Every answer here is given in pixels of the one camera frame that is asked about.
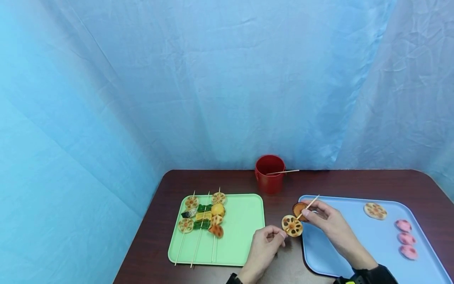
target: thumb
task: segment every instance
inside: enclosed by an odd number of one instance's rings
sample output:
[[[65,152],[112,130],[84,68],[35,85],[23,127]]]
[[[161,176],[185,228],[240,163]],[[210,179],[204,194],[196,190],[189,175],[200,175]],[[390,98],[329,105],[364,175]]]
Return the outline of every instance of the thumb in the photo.
[[[317,213],[314,213],[307,209],[303,209],[301,213],[303,213],[303,216],[306,217],[306,219],[308,219],[312,225],[320,228],[321,230],[325,229],[326,220],[321,218]]]
[[[279,231],[276,235],[274,235],[273,240],[270,242],[271,247],[273,247],[274,251],[277,252],[279,246],[284,242],[287,234],[284,231]]]

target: green tray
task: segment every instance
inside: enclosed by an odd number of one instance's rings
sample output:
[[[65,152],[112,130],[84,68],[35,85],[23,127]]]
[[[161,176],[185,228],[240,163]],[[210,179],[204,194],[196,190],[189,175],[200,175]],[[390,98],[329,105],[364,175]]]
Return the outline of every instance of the green tray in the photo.
[[[211,195],[209,199],[207,195],[197,197],[200,204],[211,203]],[[226,194],[226,197],[227,201],[224,204],[226,214],[221,224],[224,236],[217,239],[207,230],[193,230],[185,234],[182,243],[183,233],[178,230],[177,224],[182,219],[180,214],[185,210],[184,201],[187,197],[183,199],[168,250],[168,258],[172,263],[177,259],[180,244],[182,246],[178,263],[191,263],[199,235],[200,244],[194,264],[243,266],[246,263],[254,232],[265,227],[263,200],[257,194]]]

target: black cuff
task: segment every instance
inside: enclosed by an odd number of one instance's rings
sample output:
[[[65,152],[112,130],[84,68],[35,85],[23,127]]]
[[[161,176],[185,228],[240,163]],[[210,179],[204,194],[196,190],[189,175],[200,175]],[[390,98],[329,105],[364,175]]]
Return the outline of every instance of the black cuff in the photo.
[[[243,282],[241,282],[241,280],[237,278],[237,275],[235,273],[232,273],[226,284],[243,284]]]
[[[362,277],[368,284],[398,284],[391,272],[383,265],[378,265],[371,270],[353,269],[353,271],[355,275],[351,278],[352,280]]]

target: finger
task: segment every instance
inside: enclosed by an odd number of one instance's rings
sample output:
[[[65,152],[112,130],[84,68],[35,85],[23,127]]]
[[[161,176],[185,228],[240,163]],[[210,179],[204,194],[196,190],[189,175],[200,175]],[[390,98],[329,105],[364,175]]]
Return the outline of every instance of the finger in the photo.
[[[318,214],[320,216],[320,218],[328,220],[328,216],[320,209],[315,209],[315,213]]]
[[[268,235],[268,237],[266,238],[266,240],[268,241],[268,243],[270,243],[273,239],[274,239],[274,236],[276,236],[275,234],[271,234],[271,235]],[[281,246],[284,248],[285,247],[285,242],[283,242],[281,244]]]
[[[276,253],[280,246],[285,247],[285,238],[287,234],[282,231],[284,234],[278,233],[274,236],[273,240],[269,243],[271,246],[273,253]]]
[[[276,226],[273,226],[273,225],[268,225],[264,228],[261,228],[260,230],[257,230],[255,232],[257,235],[260,235],[260,236],[263,236],[263,237],[268,237],[270,234],[281,234],[281,233],[284,233],[285,235],[287,235],[282,229],[276,227]]]
[[[312,208],[312,206],[311,206],[311,208],[309,208],[309,210],[316,211],[318,214],[320,214],[320,217],[322,217],[325,220],[328,220],[328,216],[322,210],[320,210],[318,208]]]
[[[327,226],[327,221],[323,219],[318,213],[314,213],[310,210],[303,209],[303,216],[309,220],[311,224],[325,231]]]
[[[301,200],[301,203],[304,203],[306,205],[309,205],[309,203],[311,203],[311,202],[312,202],[312,200]],[[322,210],[328,217],[331,214],[336,212],[336,209],[334,209],[333,207],[329,206],[328,204],[326,204],[325,202],[320,201],[320,200],[314,201],[314,203],[312,203],[312,205],[311,205],[311,208],[312,207]]]

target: yellow tofu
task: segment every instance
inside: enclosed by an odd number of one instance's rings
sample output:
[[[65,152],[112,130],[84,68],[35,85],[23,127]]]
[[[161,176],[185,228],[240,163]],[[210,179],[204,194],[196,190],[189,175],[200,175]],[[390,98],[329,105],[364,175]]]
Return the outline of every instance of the yellow tofu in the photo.
[[[199,212],[196,214],[196,221],[211,220],[211,212]]]

